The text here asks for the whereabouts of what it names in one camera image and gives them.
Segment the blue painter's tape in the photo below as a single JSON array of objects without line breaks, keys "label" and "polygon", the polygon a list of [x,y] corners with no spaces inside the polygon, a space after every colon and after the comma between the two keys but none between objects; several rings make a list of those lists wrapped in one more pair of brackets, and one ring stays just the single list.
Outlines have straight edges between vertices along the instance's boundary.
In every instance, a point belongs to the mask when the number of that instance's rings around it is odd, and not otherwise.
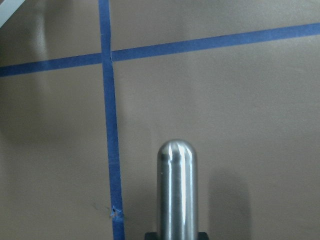
[{"label": "blue painter's tape", "polygon": [[205,49],[223,48],[235,45],[253,44],[281,39],[306,37],[320,34],[320,23],[288,26],[261,31],[252,31],[224,36],[165,43],[116,50],[112,52],[113,61],[148,58],[161,55],[178,54]]},{"label": "blue painter's tape", "polygon": [[18,65],[0,67],[0,77],[19,74],[30,74],[48,70],[66,69],[86,65],[100,64],[101,53],[70,56],[52,60],[29,62]]},{"label": "blue painter's tape", "polygon": [[99,0],[99,15],[110,195],[112,209],[116,211],[112,217],[113,239],[125,240],[109,0]]}]

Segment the metal rod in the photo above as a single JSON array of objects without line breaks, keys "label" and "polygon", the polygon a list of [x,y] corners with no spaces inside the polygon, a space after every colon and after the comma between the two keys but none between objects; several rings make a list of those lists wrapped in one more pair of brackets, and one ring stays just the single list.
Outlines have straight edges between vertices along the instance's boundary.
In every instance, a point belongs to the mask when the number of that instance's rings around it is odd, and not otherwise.
[{"label": "metal rod", "polygon": [[167,141],[157,159],[157,239],[198,239],[197,156],[183,140]]}]

